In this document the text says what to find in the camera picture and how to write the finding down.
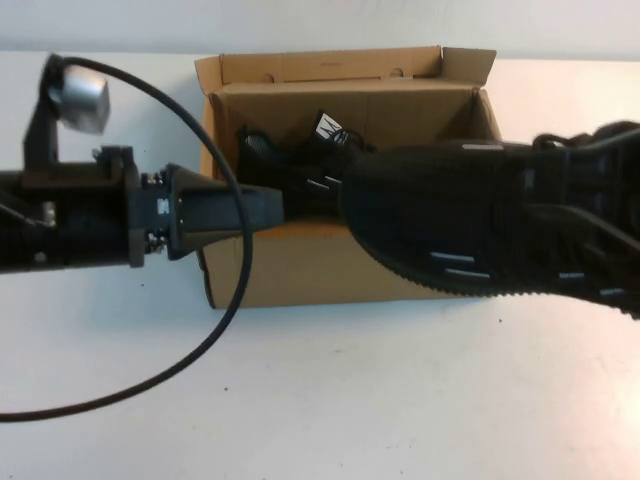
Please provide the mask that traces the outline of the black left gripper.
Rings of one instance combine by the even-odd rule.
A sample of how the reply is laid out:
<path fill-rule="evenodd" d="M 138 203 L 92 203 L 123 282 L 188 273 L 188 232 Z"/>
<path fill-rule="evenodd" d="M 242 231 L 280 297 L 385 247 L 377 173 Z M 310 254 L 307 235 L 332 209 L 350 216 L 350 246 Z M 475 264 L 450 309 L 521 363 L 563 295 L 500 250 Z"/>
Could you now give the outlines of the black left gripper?
<path fill-rule="evenodd" d="M 170 193 L 187 209 L 178 214 L 170 229 Z M 203 247 L 228 238 L 252 235 L 284 223 L 282 193 L 271 188 L 239 185 L 240 198 L 248 208 L 243 226 L 235 207 L 231 186 L 176 164 L 157 172 L 140 173 L 133 148 L 126 147 L 126 224 L 128 263 L 144 265 L 145 256 L 163 253 L 180 260 Z M 197 211 L 195 208 L 213 208 Z"/>

